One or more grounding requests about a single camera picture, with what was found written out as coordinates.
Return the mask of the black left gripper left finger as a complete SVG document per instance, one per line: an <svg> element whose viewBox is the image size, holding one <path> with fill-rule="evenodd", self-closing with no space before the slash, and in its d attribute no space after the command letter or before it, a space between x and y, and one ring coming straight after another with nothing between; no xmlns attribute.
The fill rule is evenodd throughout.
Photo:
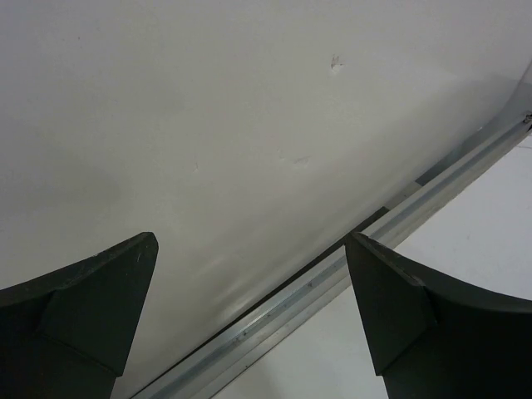
<svg viewBox="0 0 532 399"><path fill-rule="evenodd" d="M155 270L140 233L1 292L3 398L108 398L125 371Z"/></svg>

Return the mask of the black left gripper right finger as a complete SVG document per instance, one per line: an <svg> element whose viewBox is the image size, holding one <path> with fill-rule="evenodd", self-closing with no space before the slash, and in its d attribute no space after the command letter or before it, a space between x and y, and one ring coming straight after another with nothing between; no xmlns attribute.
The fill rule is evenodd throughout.
<svg viewBox="0 0 532 399"><path fill-rule="evenodd" d="M528 398L531 303L347 237L353 291L390 398Z"/></svg>

